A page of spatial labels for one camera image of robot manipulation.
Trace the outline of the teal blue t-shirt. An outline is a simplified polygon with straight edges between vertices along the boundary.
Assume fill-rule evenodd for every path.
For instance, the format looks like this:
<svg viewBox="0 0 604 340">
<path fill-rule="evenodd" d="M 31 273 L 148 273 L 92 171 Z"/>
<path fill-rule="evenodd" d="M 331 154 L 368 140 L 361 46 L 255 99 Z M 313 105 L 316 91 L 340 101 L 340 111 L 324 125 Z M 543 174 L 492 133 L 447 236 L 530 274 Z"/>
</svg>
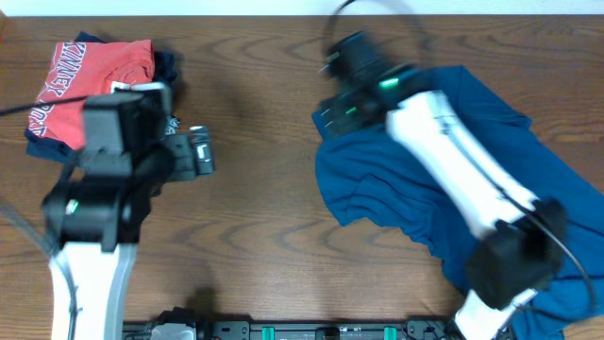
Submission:
<svg viewBox="0 0 604 340">
<path fill-rule="evenodd" d="M 325 137 L 315 173 L 327 208 L 342 225 L 365 218 L 398 227 L 440 259 L 445 277 L 467 297 L 452 322 L 464 338 L 487 339 L 507 326 L 519 339 L 560 339 L 572 322 L 602 315 L 602 194 L 537 139 L 527 116 L 467 68 L 436 68 L 430 75 L 498 164 L 539 198 L 562 203 L 563 242 L 572 258 L 535 297 L 507 311 L 486 307 L 464 270 L 478 240 L 444 189 L 381 124 Z"/>
</svg>

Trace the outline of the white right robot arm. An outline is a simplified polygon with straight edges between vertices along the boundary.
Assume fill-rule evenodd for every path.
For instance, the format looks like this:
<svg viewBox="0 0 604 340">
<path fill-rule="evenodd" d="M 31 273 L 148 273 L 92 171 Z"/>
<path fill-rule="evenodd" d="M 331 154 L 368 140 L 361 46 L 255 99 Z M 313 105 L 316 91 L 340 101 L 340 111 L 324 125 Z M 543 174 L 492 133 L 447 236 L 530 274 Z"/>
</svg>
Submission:
<svg viewBox="0 0 604 340">
<path fill-rule="evenodd" d="M 495 339 L 562 266 L 566 212 L 542 200 L 492 157 L 454 112 L 431 74 L 395 65 L 363 32 L 326 48 L 339 82 L 324 118 L 342 136 L 380 121 L 444 189 L 478 247 L 465 263 L 470 291 L 449 339 Z"/>
</svg>

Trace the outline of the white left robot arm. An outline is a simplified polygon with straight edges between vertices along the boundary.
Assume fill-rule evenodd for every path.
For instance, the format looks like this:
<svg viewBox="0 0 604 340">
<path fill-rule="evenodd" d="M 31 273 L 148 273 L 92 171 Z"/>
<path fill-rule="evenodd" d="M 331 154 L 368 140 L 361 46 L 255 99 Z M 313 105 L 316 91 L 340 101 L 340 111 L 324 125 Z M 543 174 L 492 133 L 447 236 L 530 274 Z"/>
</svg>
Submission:
<svg viewBox="0 0 604 340">
<path fill-rule="evenodd" d="M 54 339 L 118 339 L 143 220 L 168 182 L 214 170 L 210 132 L 166 135 L 140 128 L 92 128 L 77 157 L 42 203 L 51 256 Z"/>
</svg>

